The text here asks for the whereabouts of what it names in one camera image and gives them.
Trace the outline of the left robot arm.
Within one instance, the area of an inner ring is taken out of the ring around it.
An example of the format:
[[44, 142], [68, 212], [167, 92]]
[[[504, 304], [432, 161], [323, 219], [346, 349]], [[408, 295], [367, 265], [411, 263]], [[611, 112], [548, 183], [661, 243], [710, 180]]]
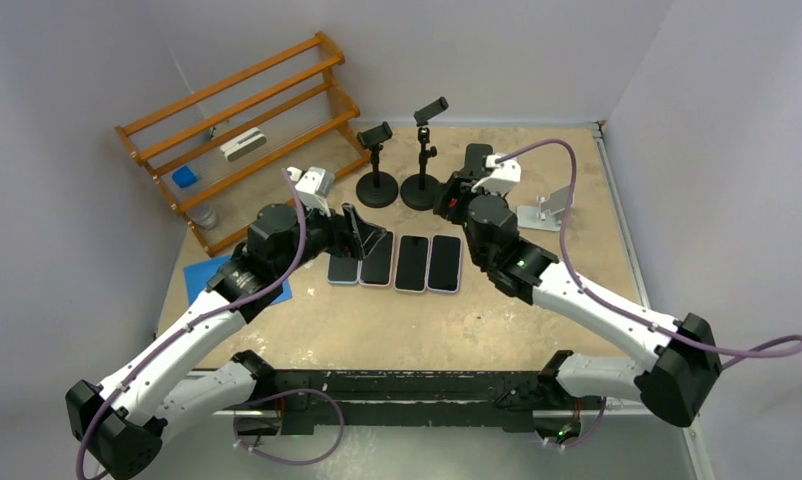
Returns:
[[386, 234], [348, 203], [341, 212], [298, 203], [262, 208], [246, 241], [161, 337], [103, 380], [80, 380], [68, 390], [77, 477], [85, 478], [85, 460], [93, 457], [104, 475], [131, 479], [194, 423], [234, 405], [269, 405], [275, 382], [258, 371], [252, 351], [199, 379], [186, 376], [270, 306], [301, 265], [324, 253], [362, 260]]

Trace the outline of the light blue case phone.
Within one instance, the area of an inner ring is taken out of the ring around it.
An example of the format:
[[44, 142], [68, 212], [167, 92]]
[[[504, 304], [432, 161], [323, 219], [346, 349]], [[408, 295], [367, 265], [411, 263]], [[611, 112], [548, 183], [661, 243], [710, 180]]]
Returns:
[[331, 285], [356, 285], [359, 282], [360, 261], [350, 257], [330, 256], [327, 281]]

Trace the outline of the black phone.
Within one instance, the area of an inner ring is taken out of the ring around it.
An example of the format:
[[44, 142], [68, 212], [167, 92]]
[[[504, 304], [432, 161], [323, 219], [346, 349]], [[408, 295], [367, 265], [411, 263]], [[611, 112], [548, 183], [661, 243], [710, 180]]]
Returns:
[[396, 290], [422, 293], [426, 289], [430, 239], [425, 236], [402, 235], [400, 237], [395, 278]]
[[434, 235], [431, 242], [426, 287], [440, 293], [456, 293], [460, 287], [463, 242], [459, 237]]

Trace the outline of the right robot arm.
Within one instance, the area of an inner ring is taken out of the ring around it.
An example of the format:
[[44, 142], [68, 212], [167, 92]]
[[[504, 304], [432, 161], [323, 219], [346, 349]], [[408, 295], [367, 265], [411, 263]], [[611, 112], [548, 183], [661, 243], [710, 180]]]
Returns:
[[539, 379], [541, 399], [553, 407], [584, 396], [639, 401], [671, 425], [690, 426], [723, 370], [710, 324], [646, 309], [570, 273], [563, 258], [524, 239], [505, 197], [478, 181], [453, 172], [434, 206], [462, 227], [472, 263], [506, 296], [564, 316], [628, 356], [566, 352]]

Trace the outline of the pink case phone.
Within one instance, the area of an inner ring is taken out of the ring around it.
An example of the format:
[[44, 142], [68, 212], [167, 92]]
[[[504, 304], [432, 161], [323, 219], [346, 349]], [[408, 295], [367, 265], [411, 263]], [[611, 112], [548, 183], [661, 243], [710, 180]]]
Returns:
[[359, 283], [364, 286], [385, 287], [391, 282], [395, 235], [388, 231], [370, 254], [361, 261]]

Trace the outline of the black phone stand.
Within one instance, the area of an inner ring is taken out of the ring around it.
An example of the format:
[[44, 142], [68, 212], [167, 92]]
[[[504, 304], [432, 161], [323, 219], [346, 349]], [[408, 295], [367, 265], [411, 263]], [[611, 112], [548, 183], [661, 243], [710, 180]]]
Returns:
[[356, 135], [360, 145], [369, 151], [371, 165], [371, 171], [363, 175], [356, 184], [356, 196], [362, 204], [370, 208], [387, 207], [399, 195], [396, 179], [391, 174], [380, 170], [380, 153], [383, 150], [383, 143], [392, 136], [393, 132], [386, 121]]
[[432, 209], [440, 182], [427, 173], [428, 161], [437, 156], [437, 148], [430, 144], [431, 132], [429, 121], [443, 113], [449, 107], [444, 96], [414, 112], [417, 127], [417, 140], [420, 150], [418, 154], [418, 172], [406, 178], [400, 187], [402, 202], [417, 211]]

